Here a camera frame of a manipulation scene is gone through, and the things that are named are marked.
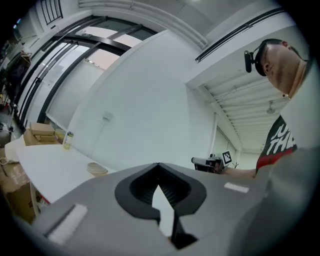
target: white label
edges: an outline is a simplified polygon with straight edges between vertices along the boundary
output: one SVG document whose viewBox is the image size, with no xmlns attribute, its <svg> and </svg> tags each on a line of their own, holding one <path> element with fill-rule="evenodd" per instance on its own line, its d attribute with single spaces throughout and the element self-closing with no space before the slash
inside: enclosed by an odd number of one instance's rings
<svg viewBox="0 0 320 256">
<path fill-rule="evenodd" d="M 224 187 L 226 189 L 235 190 L 235 191 L 239 191 L 239 192 L 242 192 L 242 193 L 248 193 L 248 191 L 249 191 L 248 187 L 239 186 L 239 185 L 236 185 L 236 184 L 232 184 L 230 182 L 227 182 L 226 184 L 224 184 Z"/>
</svg>

